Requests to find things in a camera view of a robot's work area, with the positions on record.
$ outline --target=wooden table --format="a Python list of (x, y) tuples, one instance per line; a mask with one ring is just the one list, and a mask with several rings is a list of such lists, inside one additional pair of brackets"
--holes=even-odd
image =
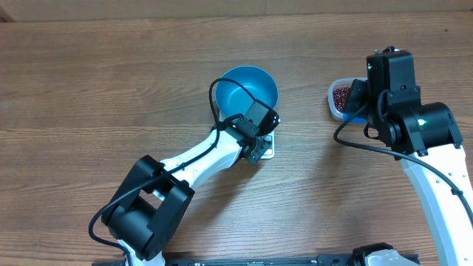
[[(365, 57), (388, 45), (413, 53), (423, 102), (455, 113), (472, 173), (471, 12), (0, 24), (0, 265), (122, 259), (89, 238), (90, 218), (138, 158), (203, 140), (208, 85), (244, 64), (279, 86), (276, 156), (197, 189), (167, 257), (314, 256), (388, 242), (436, 265), (400, 164), (332, 139), (329, 85), (366, 76)], [(361, 126), (344, 137), (372, 143)], [(96, 231), (110, 239), (102, 224)]]

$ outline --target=black cable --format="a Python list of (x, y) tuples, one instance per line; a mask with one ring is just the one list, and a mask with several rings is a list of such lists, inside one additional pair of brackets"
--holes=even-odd
[(383, 101), (383, 96), (388, 93), (389, 90), (388, 89), (385, 89), (384, 91), (382, 91), (379, 96), (378, 96), (378, 118), (379, 120), (383, 121), (384, 118), (383, 118), (383, 114), (381, 113), (381, 102)]
[(397, 157), (400, 157), (400, 158), (403, 158), (405, 160), (409, 160), (413, 163), (417, 163), (418, 165), (420, 166), (423, 166), (425, 168), (427, 168), (428, 170), (430, 170), (432, 173), (436, 174), (439, 176), (439, 178), (441, 178), (443, 181), (445, 181), (445, 183), (447, 183), (450, 188), (452, 188), (452, 192), (458, 196), (458, 198), (460, 199), (461, 203), (463, 204), (463, 207), (465, 208), (465, 211), (466, 213), (468, 214), (468, 217), (470, 219), (470, 223), (472, 224), (472, 227), (473, 227), (473, 211), (472, 209), (470, 208), (470, 205), (468, 204), (468, 202), (466, 201), (466, 198), (465, 196), (463, 195), (463, 192), (445, 175), (445, 174), (442, 174), (442, 172), (438, 171), (436, 168), (434, 168), (433, 166), (431, 166), (430, 164), (428, 163), (425, 163), (424, 161), (422, 160), (419, 160), (418, 158), (415, 158), (415, 157), (412, 157), (412, 156), (409, 156), (409, 155), (405, 155), (405, 154), (402, 154), (400, 152), (396, 152), (396, 151), (390, 151), (388, 149), (382, 149), (382, 148), (378, 148), (378, 147), (374, 147), (374, 146), (369, 146), (369, 145), (364, 145), (364, 144), (359, 144), (359, 143), (351, 143), (349, 141), (346, 141), (346, 140), (341, 140), (338, 138), (338, 133), (340, 133), (340, 131), (349, 123), (353, 120), (353, 118), (355, 118), (361, 111), (363, 111), (365, 108), (367, 107), (367, 105), (364, 105), (362, 106), (354, 115), (350, 116), (350, 118), (348, 118), (346, 121), (344, 121), (338, 128), (337, 130), (335, 130), (335, 132), (333, 133), (333, 139), (340, 143), (340, 144), (343, 144), (345, 146), (349, 146), (349, 147), (353, 147), (353, 148), (357, 148), (357, 149), (363, 149), (363, 150), (367, 150), (367, 151), (374, 151), (374, 152), (379, 152), (379, 153), (382, 153), (382, 154), (388, 154), (388, 155), (392, 155), (392, 156), (397, 156)]
[[(235, 114), (235, 115), (232, 115), (230, 117), (227, 117), (226, 119), (224, 119), (224, 121), (220, 122), (218, 117), (217, 117), (217, 111), (215, 110), (215, 107), (214, 107), (214, 102), (213, 102), (213, 98), (212, 98), (212, 89), (214, 88), (215, 84), (219, 81), (227, 81), (227, 82), (231, 82), (231, 83), (235, 83), (237, 86), (239, 86), (240, 88), (242, 88), (250, 97), (251, 99), (253, 99), (253, 101), (256, 100), (256, 98), (240, 83), (234, 81), (234, 80), (231, 80), (229, 78), (218, 78), (216, 79), (214, 82), (212, 82), (212, 84), (210, 85), (210, 87), (208, 88), (208, 99), (210, 101), (210, 107), (211, 107), (211, 111), (212, 111), (212, 115), (214, 116), (214, 120), (215, 120), (215, 127), (217, 128), (217, 132), (216, 132), (216, 137), (215, 137), (215, 141), (210, 145), (210, 147), (208, 147), (208, 149), (206, 149), (205, 151), (203, 151), (201, 154), (197, 155), (196, 157), (190, 159), (189, 161), (185, 162), (185, 163), (181, 163), (179, 164), (176, 168), (173, 168), (172, 170), (170, 171), (167, 171), (165, 173), (165, 175), (170, 175), (170, 174), (173, 174), (177, 171), (180, 171), (182, 169), (184, 169), (186, 166), (189, 166), (191, 165), (192, 163), (195, 163), (196, 161), (198, 161), (199, 159), (201, 159), (202, 157), (206, 156), (210, 151), (212, 151), (212, 149), (216, 148), (217, 147), (217, 144), (219, 142), (219, 138), (220, 138), (220, 130), (224, 130), (228, 125), (231, 124), (231, 121), (232, 120), (235, 120), (239, 117), (242, 117), (243, 115), (242, 114)], [(123, 198), (129, 196), (130, 194), (136, 192), (136, 191), (139, 191), (141, 190), (142, 188), (148, 186), (148, 185), (151, 185), (153, 182), (155, 182), (156, 180), (162, 178), (162, 177), (166, 177), (166, 176), (159, 176), (159, 177), (155, 177), (155, 178), (152, 178), (146, 182), (144, 182), (143, 184), (137, 186), (136, 188), (133, 188), (132, 190), (130, 191), (127, 191), (125, 194), (123, 194), (122, 196), (118, 197), (116, 200), (114, 200), (113, 202), (105, 205), (102, 207), (102, 209), (100, 209), (94, 216), (93, 218), (90, 220), (90, 223), (89, 223), (89, 236), (90, 238), (94, 239), (96, 242), (99, 242), (101, 244), (105, 244), (105, 245), (108, 245), (108, 246), (111, 246), (111, 247), (116, 247), (116, 248), (120, 248), (124, 253), (125, 253), (125, 257), (126, 257), (126, 261), (128, 262), (128, 266), (133, 266), (133, 262), (131, 260), (131, 256), (130, 256), (130, 252), (128, 250), (128, 248), (118, 244), (118, 243), (115, 243), (115, 242), (110, 242), (108, 240), (105, 240), (105, 239), (102, 239), (100, 237), (98, 237), (95, 233), (94, 233), (94, 225), (95, 223), (97, 222), (98, 218), (106, 211), (108, 210), (109, 208), (111, 208), (112, 206), (115, 206), (116, 204), (118, 204), (118, 202), (120, 202), (120, 200), (122, 200)]]

